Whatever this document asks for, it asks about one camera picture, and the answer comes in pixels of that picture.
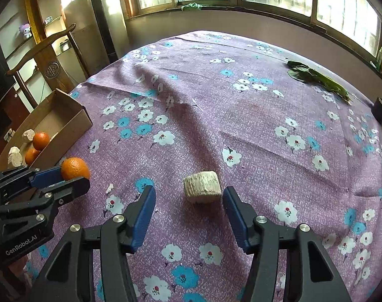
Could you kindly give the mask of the green bottle on sill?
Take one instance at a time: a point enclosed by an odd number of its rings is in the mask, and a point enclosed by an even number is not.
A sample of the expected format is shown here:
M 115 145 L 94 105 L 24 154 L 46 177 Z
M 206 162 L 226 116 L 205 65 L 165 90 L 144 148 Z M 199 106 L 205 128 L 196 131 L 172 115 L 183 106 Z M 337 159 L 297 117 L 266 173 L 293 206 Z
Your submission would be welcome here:
M 376 66 L 377 66 L 377 70 L 381 72 L 382 71 L 382 46 L 379 48 L 377 53 Z

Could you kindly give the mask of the wooden chair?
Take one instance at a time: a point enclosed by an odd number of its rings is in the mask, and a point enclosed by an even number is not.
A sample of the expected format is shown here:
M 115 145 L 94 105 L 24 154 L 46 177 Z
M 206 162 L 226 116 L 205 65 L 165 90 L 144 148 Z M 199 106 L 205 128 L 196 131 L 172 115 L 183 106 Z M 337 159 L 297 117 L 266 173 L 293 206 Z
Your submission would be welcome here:
M 21 75 L 19 74 L 19 70 L 31 59 L 35 60 L 38 71 L 44 77 L 44 80 L 52 91 L 59 89 L 65 93 L 69 93 L 74 89 L 72 80 L 69 78 L 67 72 L 63 69 L 63 66 L 57 59 L 57 55 L 52 48 L 52 44 L 61 37 L 67 36 L 72 48 L 74 49 L 74 52 L 76 53 L 76 57 L 82 68 L 82 71 L 84 72 L 85 78 L 88 79 L 88 77 L 90 77 L 87 64 L 78 47 L 78 44 L 72 35 L 72 32 L 75 30 L 75 28 L 76 23 L 72 23 L 65 30 L 54 33 L 47 37 L 45 40 L 42 40 L 39 44 L 36 44 L 33 48 L 31 48 L 31 50 L 21 58 L 21 60 L 14 68 L 6 72 L 7 76 L 14 77 L 17 84 L 19 85 L 19 88 L 24 93 L 24 96 L 32 108 L 36 108 L 38 103 L 36 102 L 33 94 L 29 91 L 26 83 L 23 81 Z

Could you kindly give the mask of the green cloth on sill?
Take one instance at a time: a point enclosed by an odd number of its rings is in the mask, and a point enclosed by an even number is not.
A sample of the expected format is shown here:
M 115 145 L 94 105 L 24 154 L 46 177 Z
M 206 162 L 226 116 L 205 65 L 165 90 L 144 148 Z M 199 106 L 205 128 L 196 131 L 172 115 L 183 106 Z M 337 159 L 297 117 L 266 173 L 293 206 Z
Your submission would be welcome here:
M 198 4 L 196 2 L 191 2 L 181 7 L 181 11 L 184 10 L 202 10 L 204 5 Z

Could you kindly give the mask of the wooden display shelf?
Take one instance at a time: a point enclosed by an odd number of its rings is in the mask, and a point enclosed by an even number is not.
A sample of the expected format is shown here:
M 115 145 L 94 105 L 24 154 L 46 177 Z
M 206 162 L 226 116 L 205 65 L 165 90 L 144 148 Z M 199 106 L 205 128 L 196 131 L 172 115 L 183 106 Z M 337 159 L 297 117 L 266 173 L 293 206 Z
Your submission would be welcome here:
M 38 0 L 38 2 L 39 9 L 53 18 L 51 24 L 45 26 L 46 35 L 64 30 L 65 23 L 60 15 L 59 0 Z M 35 38 L 25 38 L 19 30 L 19 26 L 28 22 L 25 0 L 10 0 L 0 13 L 0 45 L 10 69 L 15 67 L 21 58 L 36 45 Z M 64 71 L 72 83 L 77 85 L 85 80 L 85 75 L 73 48 L 59 46 L 66 39 L 67 36 L 62 37 L 53 43 L 52 47 L 55 49 L 57 59 Z M 49 84 L 37 69 L 34 59 L 30 59 L 23 65 L 19 70 L 19 75 L 37 103 L 40 103 L 52 92 Z M 31 111 L 33 111 L 33 107 L 19 84 L 15 83 L 0 104 L 0 116 L 7 115 L 10 120 L 10 123 L 7 124 L 6 119 L 3 119 L 0 126 L 0 155 L 8 144 L 8 136 L 18 129 Z

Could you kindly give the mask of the tall standing air conditioner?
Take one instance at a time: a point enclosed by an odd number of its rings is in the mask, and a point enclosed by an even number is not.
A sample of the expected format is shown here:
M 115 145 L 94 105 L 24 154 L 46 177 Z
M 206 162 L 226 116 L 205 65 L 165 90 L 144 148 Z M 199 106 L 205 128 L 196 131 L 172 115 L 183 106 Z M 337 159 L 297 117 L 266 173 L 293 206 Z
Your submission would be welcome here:
M 124 0 L 61 0 L 65 22 L 91 74 L 120 59 L 130 49 Z

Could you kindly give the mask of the orange tangerine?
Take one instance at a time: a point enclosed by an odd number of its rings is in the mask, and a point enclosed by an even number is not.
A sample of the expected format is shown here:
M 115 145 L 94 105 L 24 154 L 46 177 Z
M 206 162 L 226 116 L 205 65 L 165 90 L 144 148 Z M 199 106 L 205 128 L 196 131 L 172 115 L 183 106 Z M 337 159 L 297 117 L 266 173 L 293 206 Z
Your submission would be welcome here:
M 65 181 L 75 179 L 78 177 L 84 177 L 90 179 L 90 170 L 81 158 L 67 158 L 61 165 L 61 176 Z
M 26 165 L 30 166 L 32 163 L 34 163 L 34 161 L 36 160 L 39 154 L 40 154 L 40 151 L 34 148 L 30 148 L 25 154 Z
M 33 148 L 42 151 L 50 143 L 50 137 L 46 132 L 37 132 L 32 140 Z

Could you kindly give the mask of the beige sugarcane chunk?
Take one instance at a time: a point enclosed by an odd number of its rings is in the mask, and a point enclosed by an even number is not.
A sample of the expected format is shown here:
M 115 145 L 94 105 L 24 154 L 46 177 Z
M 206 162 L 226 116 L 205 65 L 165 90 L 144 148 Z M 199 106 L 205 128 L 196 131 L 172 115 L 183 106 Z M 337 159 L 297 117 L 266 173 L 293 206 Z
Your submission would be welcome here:
M 35 131 L 32 129 L 28 129 L 22 133 L 22 139 L 25 143 L 30 143 L 33 141 L 35 136 Z
M 183 190 L 188 202 L 207 204 L 220 200 L 222 190 L 214 171 L 202 171 L 183 179 Z
M 10 148 L 8 153 L 8 168 L 15 168 L 22 165 L 22 155 L 16 146 Z

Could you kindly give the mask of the brown cardboard box tray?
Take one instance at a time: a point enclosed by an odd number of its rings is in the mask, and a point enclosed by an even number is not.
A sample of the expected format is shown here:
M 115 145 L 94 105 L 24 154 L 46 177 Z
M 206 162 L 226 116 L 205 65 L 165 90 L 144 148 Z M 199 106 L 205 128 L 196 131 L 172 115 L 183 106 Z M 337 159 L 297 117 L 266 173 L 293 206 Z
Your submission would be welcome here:
M 70 147 L 92 126 L 86 108 L 65 92 L 55 89 L 22 122 L 0 155 L 0 171 L 8 169 L 8 153 L 13 146 L 22 155 L 32 147 L 22 138 L 26 130 L 45 132 L 50 144 L 31 164 L 40 170 L 55 166 Z

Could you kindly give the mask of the green leafy vegetable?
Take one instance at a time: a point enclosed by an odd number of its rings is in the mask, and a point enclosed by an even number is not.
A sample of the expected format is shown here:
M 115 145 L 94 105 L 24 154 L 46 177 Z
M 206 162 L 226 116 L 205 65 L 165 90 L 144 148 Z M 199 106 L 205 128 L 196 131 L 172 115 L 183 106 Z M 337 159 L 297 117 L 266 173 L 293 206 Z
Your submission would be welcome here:
M 288 75 L 296 81 L 319 84 L 326 91 L 338 95 L 346 103 L 351 101 L 348 91 L 333 79 L 299 61 L 289 60 L 286 64 Z

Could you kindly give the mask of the purple floral tablecloth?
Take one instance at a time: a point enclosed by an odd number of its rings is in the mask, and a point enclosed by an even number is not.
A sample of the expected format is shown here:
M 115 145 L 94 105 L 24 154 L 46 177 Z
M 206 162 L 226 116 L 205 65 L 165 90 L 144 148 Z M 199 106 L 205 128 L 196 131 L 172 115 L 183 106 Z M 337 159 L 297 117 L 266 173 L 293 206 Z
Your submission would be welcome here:
M 353 301 L 382 280 L 382 125 L 344 83 L 346 103 L 288 74 L 296 55 L 195 31 L 127 53 L 71 93 L 92 127 L 68 151 L 89 192 L 60 209 L 55 236 L 94 226 L 153 185 L 155 214 L 128 258 L 139 301 L 238 301 L 251 257 L 221 203 L 195 205 L 183 179 L 214 171 L 222 187 L 276 224 L 309 224 Z

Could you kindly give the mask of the purple plush toy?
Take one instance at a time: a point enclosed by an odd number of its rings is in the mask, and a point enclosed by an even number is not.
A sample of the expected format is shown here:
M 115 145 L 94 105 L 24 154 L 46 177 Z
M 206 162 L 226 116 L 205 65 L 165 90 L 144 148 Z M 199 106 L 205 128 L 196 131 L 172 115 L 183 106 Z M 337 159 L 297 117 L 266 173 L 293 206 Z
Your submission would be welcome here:
M 30 37 L 33 36 L 33 34 L 31 33 L 31 26 L 29 25 L 29 23 L 21 25 L 19 27 L 19 31 L 20 31 L 20 33 L 22 34 L 22 36 L 24 37 L 25 40 L 27 40 L 27 39 L 29 39 Z

